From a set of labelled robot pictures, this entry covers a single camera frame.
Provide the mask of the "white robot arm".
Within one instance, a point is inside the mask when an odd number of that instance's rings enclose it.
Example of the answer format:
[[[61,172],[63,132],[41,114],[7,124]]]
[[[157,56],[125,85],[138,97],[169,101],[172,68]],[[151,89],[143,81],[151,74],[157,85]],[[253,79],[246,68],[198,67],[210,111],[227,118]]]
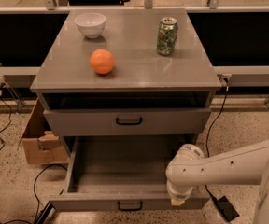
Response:
[[[184,204],[194,186],[258,185],[253,224],[269,224],[269,139],[211,157],[186,144],[169,162],[165,175],[173,205]]]

